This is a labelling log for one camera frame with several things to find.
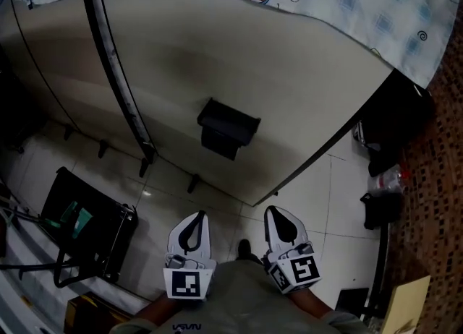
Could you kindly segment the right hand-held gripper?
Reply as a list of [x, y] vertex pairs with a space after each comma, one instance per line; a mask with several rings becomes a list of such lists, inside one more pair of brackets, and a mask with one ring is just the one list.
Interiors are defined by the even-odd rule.
[[322, 278], [319, 258], [303, 222], [288, 210], [271, 205], [264, 213], [264, 224], [270, 252], [262, 262], [278, 290], [289, 294], [317, 283]]

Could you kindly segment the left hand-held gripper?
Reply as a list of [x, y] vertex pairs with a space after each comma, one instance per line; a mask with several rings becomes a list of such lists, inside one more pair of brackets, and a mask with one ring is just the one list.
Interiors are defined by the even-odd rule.
[[[217, 261], [211, 258], [208, 216], [200, 210], [183, 218], [169, 234], [163, 277], [167, 296], [178, 300], [205, 300]], [[196, 257], [183, 257], [187, 251]]]

